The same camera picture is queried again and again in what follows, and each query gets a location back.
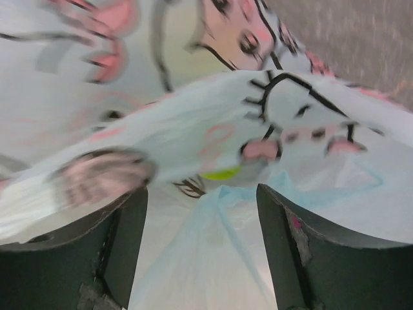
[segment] white plastic bag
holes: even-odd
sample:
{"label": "white plastic bag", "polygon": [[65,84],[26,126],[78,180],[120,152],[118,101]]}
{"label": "white plastic bag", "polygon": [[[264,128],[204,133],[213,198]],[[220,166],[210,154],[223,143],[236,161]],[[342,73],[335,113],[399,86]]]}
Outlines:
{"label": "white plastic bag", "polygon": [[142,276],[142,257],[151,247],[145,234],[160,231],[162,240],[169,228],[165,208],[152,215],[149,208],[129,309],[276,309],[254,188],[241,191],[237,199],[224,187],[203,196]]}

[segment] gray carpet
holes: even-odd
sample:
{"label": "gray carpet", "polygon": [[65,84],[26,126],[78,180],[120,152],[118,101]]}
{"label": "gray carpet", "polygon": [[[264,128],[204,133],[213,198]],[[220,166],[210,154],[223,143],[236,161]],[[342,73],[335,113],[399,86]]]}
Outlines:
{"label": "gray carpet", "polygon": [[268,0],[291,32],[340,77],[413,110],[412,0]]}

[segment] pink cartoon paw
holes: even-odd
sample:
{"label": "pink cartoon paw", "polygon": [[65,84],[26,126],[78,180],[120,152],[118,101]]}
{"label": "pink cartoon paw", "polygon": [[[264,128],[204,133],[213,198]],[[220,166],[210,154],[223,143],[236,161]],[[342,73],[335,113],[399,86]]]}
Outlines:
{"label": "pink cartoon paw", "polygon": [[241,147],[242,160],[247,162],[260,159],[276,161],[280,159],[281,154],[281,144],[276,140],[255,139]]}
{"label": "pink cartoon paw", "polygon": [[347,153],[359,153],[365,152],[367,148],[355,141],[349,141],[346,137],[334,137],[327,145],[326,155],[347,152]]}
{"label": "pink cartoon paw", "polygon": [[138,153],[99,150],[73,160],[54,180],[66,205],[77,207],[146,187],[155,171],[155,165]]}

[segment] cartoon cat face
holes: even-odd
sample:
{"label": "cartoon cat face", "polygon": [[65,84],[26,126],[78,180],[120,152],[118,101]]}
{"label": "cartoon cat face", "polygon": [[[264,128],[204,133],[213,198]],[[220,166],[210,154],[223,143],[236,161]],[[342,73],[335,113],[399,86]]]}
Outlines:
{"label": "cartoon cat face", "polygon": [[257,0],[203,0],[203,33],[196,47],[211,51],[232,70],[259,70],[276,37]]}

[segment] cartoon character print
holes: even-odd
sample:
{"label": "cartoon character print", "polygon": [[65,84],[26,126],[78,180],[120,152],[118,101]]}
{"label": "cartoon character print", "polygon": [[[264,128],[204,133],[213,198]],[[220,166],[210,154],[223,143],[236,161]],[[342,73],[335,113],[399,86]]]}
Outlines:
{"label": "cartoon character print", "polygon": [[279,40],[288,48],[290,53],[297,56],[297,53],[300,51],[297,41],[290,33],[287,26],[280,19],[278,19],[278,34]]}
{"label": "cartoon character print", "polygon": [[[126,63],[126,49],[121,37],[134,29],[139,19],[136,0],[111,0],[100,7],[85,0],[44,1],[50,5],[63,23],[73,28],[73,34],[59,32],[19,36],[0,34],[0,38],[13,41],[69,40],[91,47],[95,45],[97,38],[103,38],[108,43],[109,51],[95,52],[85,57],[87,63],[99,67],[88,82],[108,83],[118,78]],[[80,8],[83,12],[80,14],[76,8]],[[79,35],[76,32],[86,32],[86,34]]]}
{"label": "cartoon character print", "polygon": [[333,73],[333,71],[331,71],[330,68],[322,60],[320,60],[320,58],[318,58],[313,52],[310,52],[309,50],[307,50],[305,52],[305,55],[310,61],[311,73],[319,74],[322,76],[332,76],[332,77],[336,76]]}
{"label": "cartoon character print", "polygon": [[51,180],[64,205],[78,207],[146,187],[156,165],[135,151],[96,150],[56,171]]}
{"label": "cartoon character print", "polygon": [[276,57],[276,35],[260,0],[202,0],[202,5],[202,34],[193,47],[211,51],[231,70],[260,70],[269,56]]}
{"label": "cartoon character print", "polygon": [[[325,155],[336,152],[363,152],[366,147],[354,141],[354,132],[359,127],[359,123],[351,121],[347,116],[339,110],[332,102],[324,98],[321,94],[312,90],[310,84],[303,81],[297,76],[289,73],[281,73],[274,77],[273,71],[267,71],[267,82],[263,83],[253,79],[250,84],[263,91],[263,96],[260,99],[246,98],[245,104],[258,106],[259,114],[247,114],[247,118],[262,121],[268,124],[267,133],[263,138],[252,139],[246,142],[240,148],[240,156],[242,162],[252,162],[256,160],[265,160],[267,162],[279,161],[283,155],[283,149],[287,145],[296,144],[302,141],[311,141],[312,143],[325,142]],[[328,125],[320,128],[295,128],[293,130],[284,130],[273,119],[268,118],[268,97],[273,89],[280,82],[289,80],[308,90],[309,96],[316,99],[322,106],[343,117],[343,121],[337,125]],[[295,119],[302,118],[306,111],[310,110],[312,105],[303,105],[294,115]]]}

